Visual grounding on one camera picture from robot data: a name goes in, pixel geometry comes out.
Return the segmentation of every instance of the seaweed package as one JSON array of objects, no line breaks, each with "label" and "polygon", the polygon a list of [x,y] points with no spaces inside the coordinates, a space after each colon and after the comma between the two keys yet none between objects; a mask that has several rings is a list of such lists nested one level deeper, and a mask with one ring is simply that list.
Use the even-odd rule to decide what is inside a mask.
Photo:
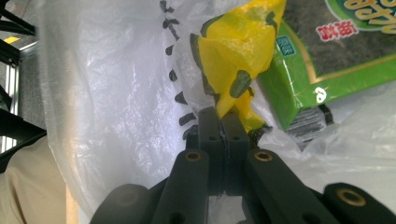
[{"label": "seaweed package", "polygon": [[396,1],[288,0],[259,81],[281,126],[302,110],[396,78]]}]

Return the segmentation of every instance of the plastic bag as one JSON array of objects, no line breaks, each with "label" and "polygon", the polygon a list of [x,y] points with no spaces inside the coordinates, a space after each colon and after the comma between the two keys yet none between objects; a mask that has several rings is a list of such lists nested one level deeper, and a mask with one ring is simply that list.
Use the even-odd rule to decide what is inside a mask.
[{"label": "plastic bag", "polygon": [[[40,2],[49,145],[88,217],[115,187],[150,188],[169,175],[185,148],[182,134],[194,124],[177,121],[196,108],[193,101],[189,106],[174,101],[181,85],[193,80],[169,79],[171,47],[180,36],[199,34],[204,22],[247,1]],[[173,55],[180,63],[188,59]]]}]

